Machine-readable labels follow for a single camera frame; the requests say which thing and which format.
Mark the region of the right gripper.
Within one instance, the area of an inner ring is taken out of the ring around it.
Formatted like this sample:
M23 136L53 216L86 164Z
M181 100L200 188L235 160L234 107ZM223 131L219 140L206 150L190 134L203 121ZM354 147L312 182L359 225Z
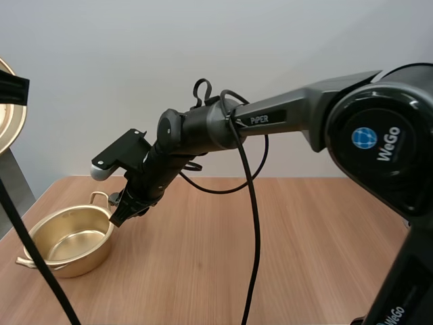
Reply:
M169 153L155 142L139 173L129 178L125 189L109 195L109 206L115 208L110 222L119 228L127 219L146 214L184 166L185 155Z

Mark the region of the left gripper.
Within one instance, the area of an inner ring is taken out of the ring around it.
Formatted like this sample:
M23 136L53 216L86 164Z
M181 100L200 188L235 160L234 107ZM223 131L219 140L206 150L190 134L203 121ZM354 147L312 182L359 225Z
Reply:
M0 103L26 106L30 81L8 72L0 72Z

